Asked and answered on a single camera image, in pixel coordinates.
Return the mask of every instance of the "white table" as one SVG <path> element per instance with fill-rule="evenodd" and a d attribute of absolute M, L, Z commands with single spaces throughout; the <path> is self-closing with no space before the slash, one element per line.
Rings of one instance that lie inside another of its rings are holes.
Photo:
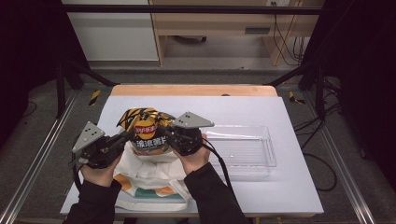
<path fill-rule="evenodd" d="M 317 191 L 292 129 L 282 98 L 276 96 L 158 96 L 111 94 L 98 126 L 107 135 L 119 132 L 116 124 L 132 107 L 154 107 L 175 117 L 191 111 L 216 125 L 264 125 L 268 127 L 276 155 L 276 167 L 262 181 L 233 181 L 233 189 L 247 217 L 312 217 L 323 213 Z M 127 194 L 121 192 L 120 198 Z M 73 186 L 61 214 L 78 201 Z M 195 201 L 178 212 L 136 212 L 116 208 L 120 217 L 197 217 Z"/>

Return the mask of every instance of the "snack bag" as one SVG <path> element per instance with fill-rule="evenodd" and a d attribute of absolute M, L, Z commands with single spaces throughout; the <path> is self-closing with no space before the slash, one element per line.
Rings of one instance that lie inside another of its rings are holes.
<path fill-rule="evenodd" d="M 165 141 L 165 136 L 157 132 L 158 125 L 166 127 L 175 118 L 154 108 L 132 108 L 121 117 L 117 126 L 125 131 L 134 129 L 134 153 L 140 156 L 153 156 L 167 153 L 172 149 Z"/>

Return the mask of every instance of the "human hand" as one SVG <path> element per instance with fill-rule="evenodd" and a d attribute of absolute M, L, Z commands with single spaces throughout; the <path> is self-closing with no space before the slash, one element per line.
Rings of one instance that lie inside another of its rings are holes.
<path fill-rule="evenodd" d="M 203 133 L 202 137 L 206 139 L 206 134 Z M 188 156 L 181 156 L 175 150 L 174 153 L 180 158 L 186 175 L 189 175 L 192 171 L 198 170 L 209 162 L 210 151 L 204 147 L 201 147 L 194 154 Z"/>
<path fill-rule="evenodd" d="M 81 172 L 84 179 L 95 185 L 109 188 L 111 186 L 111 182 L 113 182 L 114 169 L 116 169 L 117 164 L 119 164 L 121 156 L 122 153 L 104 169 L 92 169 L 87 165 L 83 165 L 81 167 Z"/>

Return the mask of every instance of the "transparent container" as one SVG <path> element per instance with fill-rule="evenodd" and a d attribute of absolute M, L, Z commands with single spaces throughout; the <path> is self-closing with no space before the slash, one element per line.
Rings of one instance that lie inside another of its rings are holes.
<path fill-rule="evenodd" d="M 263 181 L 276 167 L 276 156 L 266 126 L 217 125 L 201 128 L 207 140 L 224 159 L 233 181 Z M 211 153 L 209 161 L 219 176 L 224 173 L 219 159 Z"/>

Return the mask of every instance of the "person's arm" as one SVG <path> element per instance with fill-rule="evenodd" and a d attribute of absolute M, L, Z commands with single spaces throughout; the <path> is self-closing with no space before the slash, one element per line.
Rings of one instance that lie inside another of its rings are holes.
<path fill-rule="evenodd" d="M 186 184 L 197 202 L 199 217 L 205 224 L 249 223 L 233 193 L 220 179 L 209 161 L 210 151 L 201 147 L 195 154 L 180 156 Z"/>
<path fill-rule="evenodd" d="M 83 166 L 84 182 L 79 193 L 78 203 L 70 208 L 64 224 L 113 223 L 114 204 L 121 184 L 113 179 L 113 172 L 120 156 L 106 169 L 91 169 Z"/>

